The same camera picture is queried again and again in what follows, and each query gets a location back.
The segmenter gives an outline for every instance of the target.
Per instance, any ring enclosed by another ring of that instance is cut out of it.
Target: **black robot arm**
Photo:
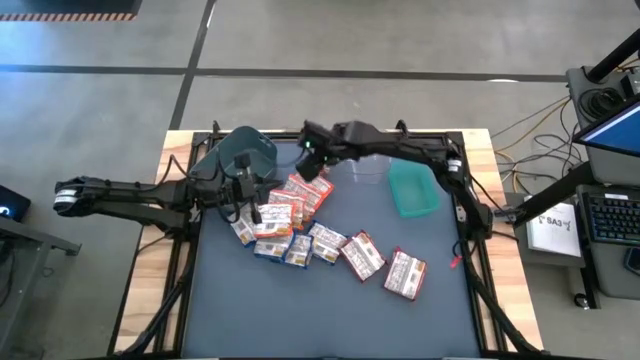
[[[401,133],[382,133],[373,125],[360,121],[335,124],[331,130],[305,121],[298,141],[310,152],[296,166],[307,181],[318,176],[325,164],[358,160],[373,154],[425,164],[433,170],[440,186],[459,202],[468,230],[486,239],[491,237],[493,213],[478,201],[471,179],[466,175],[462,149],[448,136],[434,134],[432,137],[409,139]]]
[[[193,207],[186,180],[152,185],[82,176],[56,183],[55,192],[53,209],[60,216],[102,214],[156,225],[167,233],[183,229]]]
[[[217,157],[217,153],[210,152],[202,161],[209,156]],[[252,174],[250,156],[246,152],[237,154],[234,160],[238,169],[236,174],[227,174],[218,165],[219,169],[207,179],[186,176],[182,180],[162,181],[156,185],[85,176],[73,178],[56,183],[53,208],[60,216],[103,214],[175,233],[186,228],[194,206],[218,208],[223,213],[221,207],[233,205],[237,216],[240,206],[249,203],[252,220],[260,223],[256,202],[264,201],[265,194],[282,183]]]

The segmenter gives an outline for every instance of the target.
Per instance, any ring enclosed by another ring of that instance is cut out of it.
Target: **black keyboard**
[[[593,241],[640,245],[640,192],[594,186],[580,188],[578,195]]]

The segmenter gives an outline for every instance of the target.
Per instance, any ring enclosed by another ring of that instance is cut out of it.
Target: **teal bowl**
[[[402,217],[429,214],[440,206],[433,172],[428,166],[393,159],[389,169],[391,193]]]

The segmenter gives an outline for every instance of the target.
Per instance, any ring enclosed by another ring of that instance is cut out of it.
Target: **gray floor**
[[[130,23],[0,22],[0,64],[186,67],[205,3],[145,0]],[[219,0],[199,67],[559,75],[600,59],[639,15],[632,0]],[[33,200],[30,225],[84,244],[78,258],[52,257],[56,273],[40,282],[25,323],[25,338],[46,348],[47,359],[105,353],[140,231],[102,216],[56,216],[53,185],[85,174],[153,179],[181,83],[0,73],[0,182]],[[496,132],[565,95],[561,83],[196,77],[180,128],[354,118],[391,127],[402,118],[414,128]],[[572,127],[573,110],[564,115]],[[494,144],[512,143],[533,123]],[[539,133],[562,135],[557,115]],[[507,152],[540,150],[528,138]],[[559,176],[561,165],[549,159],[523,169]],[[534,191],[550,184],[524,181]],[[640,303],[605,298],[602,310],[584,312],[557,269],[525,271],[548,350],[637,357]]]

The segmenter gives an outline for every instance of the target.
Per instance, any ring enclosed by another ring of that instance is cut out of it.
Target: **computer screen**
[[[628,100],[614,114],[580,131],[574,142],[640,156],[640,97]]]
[[[22,221],[31,200],[0,185],[0,216]]]

